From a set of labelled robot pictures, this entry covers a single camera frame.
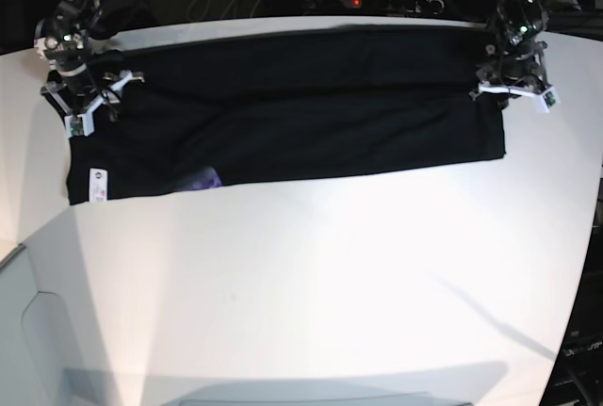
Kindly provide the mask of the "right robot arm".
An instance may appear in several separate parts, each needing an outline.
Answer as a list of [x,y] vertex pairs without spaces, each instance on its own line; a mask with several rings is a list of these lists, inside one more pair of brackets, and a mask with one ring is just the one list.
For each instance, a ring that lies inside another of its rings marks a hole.
[[34,48],[56,72],[59,82],[44,88],[67,117],[78,117],[95,98],[109,105],[108,96],[90,73],[90,32],[101,19],[104,0],[60,0],[52,15],[35,30]]

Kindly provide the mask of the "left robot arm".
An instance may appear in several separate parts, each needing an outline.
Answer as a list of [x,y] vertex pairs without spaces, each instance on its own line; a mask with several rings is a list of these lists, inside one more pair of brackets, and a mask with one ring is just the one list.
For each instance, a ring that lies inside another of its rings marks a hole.
[[547,24],[540,0],[482,0],[481,6],[471,2],[463,7],[447,0],[447,4],[460,18],[485,23],[493,37],[477,65],[478,85],[469,92],[473,100],[482,95],[500,95],[504,101],[529,98],[545,113],[560,101],[547,77],[547,44],[538,39]]

